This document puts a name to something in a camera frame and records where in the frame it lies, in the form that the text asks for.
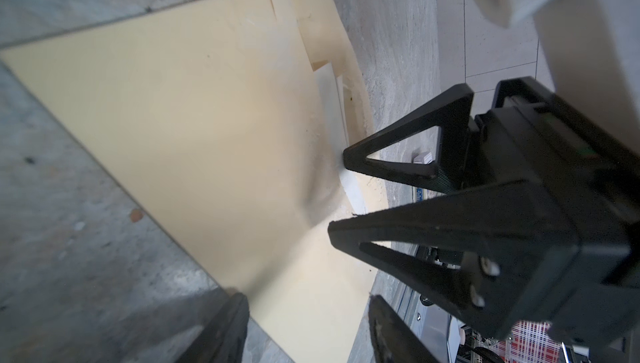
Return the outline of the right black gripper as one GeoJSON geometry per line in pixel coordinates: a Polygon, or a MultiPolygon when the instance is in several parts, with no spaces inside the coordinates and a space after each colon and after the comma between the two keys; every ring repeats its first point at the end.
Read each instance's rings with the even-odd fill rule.
{"type": "Polygon", "coordinates": [[[452,86],[343,152],[350,171],[447,194],[468,149],[467,190],[334,221],[332,245],[487,337],[532,321],[556,341],[619,338],[639,320],[639,164],[535,81],[501,82],[470,118],[472,104],[452,86]]]}

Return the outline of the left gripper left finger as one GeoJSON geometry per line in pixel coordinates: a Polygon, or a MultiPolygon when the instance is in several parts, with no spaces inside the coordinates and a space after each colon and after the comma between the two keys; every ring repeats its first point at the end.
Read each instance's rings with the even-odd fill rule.
{"type": "Polygon", "coordinates": [[[248,335],[249,304],[245,294],[233,294],[177,362],[237,363],[243,359],[248,335]]]}

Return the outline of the yellow manila envelope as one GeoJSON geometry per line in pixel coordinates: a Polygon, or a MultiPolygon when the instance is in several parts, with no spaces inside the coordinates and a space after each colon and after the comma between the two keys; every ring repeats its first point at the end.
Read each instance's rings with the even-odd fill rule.
{"type": "MultiPolygon", "coordinates": [[[[376,270],[329,240],[356,214],[314,70],[333,66],[349,145],[372,113],[334,0],[194,1],[1,59],[292,360],[348,359],[376,270]]],[[[388,206],[355,176],[367,213],[388,206]]]]}

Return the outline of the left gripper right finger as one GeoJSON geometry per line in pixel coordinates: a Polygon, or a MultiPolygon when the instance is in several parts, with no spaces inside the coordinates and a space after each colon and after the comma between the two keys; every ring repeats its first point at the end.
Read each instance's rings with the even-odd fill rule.
{"type": "Polygon", "coordinates": [[[376,363],[438,363],[380,295],[369,299],[368,323],[376,363]]]}

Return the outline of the cream letter paper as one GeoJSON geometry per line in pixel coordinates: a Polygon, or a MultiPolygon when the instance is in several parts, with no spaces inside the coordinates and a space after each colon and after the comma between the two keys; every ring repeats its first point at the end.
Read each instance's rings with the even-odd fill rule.
{"type": "Polygon", "coordinates": [[[360,190],[355,174],[348,171],[343,164],[343,151],[349,146],[346,121],[343,119],[343,108],[338,91],[338,78],[334,75],[330,62],[321,62],[314,70],[320,99],[325,117],[325,128],[333,153],[333,160],[338,178],[344,193],[356,215],[368,212],[363,193],[360,190]]]}

